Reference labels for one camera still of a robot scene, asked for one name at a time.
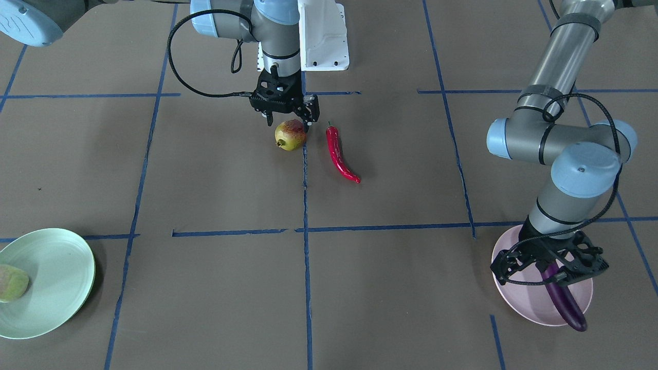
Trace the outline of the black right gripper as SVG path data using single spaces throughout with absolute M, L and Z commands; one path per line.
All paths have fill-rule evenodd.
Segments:
M 256 89 L 249 97 L 254 110 L 265 113 L 266 124 L 273 125 L 272 113 L 296 113 L 302 115 L 303 129 L 308 133 L 313 123 L 319 120 L 318 96 L 306 96 L 302 92 L 302 72 L 298 70 L 289 77 L 261 71 Z

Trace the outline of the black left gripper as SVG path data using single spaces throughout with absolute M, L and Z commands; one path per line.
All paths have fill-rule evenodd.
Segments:
M 507 283 L 533 286 L 535 282 L 512 279 L 533 263 L 561 262 L 555 274 L 555 283 L 568 286 L 592 279 L 609 269 L 602 258 L 602 248 L 595 246 L 582 230 L 573 233 L 548 236 L 540 233 L 529 221 L 524 221 L 514 248 L 498 251 L 493 256 L 490 269 L 501 285 Z

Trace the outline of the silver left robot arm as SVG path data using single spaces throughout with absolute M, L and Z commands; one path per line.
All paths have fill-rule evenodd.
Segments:
M 543 56 L 510 117 L 494 121 L 487 149 L 496 156 L 551 167 L 550 178 L 529 212 L 519 240 L 499 251 L 491 263 L 498 284 L 529 266 L 547 272 L 538 285 L 569 284 L 593 278 L 609 264 L 583 228 L 613 203 L 623 164 L 637 146 L 635 131 L 616 123 L 597 99 L 606 121 L 586 127 L 561 125 L 574 85 L 601 27 L 620 9 L 617 1 L 564 1 Z

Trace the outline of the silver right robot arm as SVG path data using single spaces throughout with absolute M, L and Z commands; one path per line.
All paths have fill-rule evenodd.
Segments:
M 2 33 L 33 47 L 46 47 L 92 8 L 104 1 L 2 1 Z M 188 90 L 207 98 L 247 98 L 251 107 L 273 123 L 273 113 L 293 113 L 304 133 L 319 120 L 317 96 L 302 89 L 299 10 L 296 1 L 190 1 L 190 14 L 172 26 L 167 39 L 171 71 Z M 171 52 L 176 32 L 196 21 L 196 30 L 216 38 L 233 39 L 232 73 L 242 67 L 242 46 L 257 43 L 263 68 L 254 91 L 210 94 L 195 89 L 179 75 Z

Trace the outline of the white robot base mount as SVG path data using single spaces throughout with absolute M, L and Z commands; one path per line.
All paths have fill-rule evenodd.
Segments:
M 335 1 L 254 1 L 259 66 L 281 77 L 344 71 L 350 65 L 343 5 Z

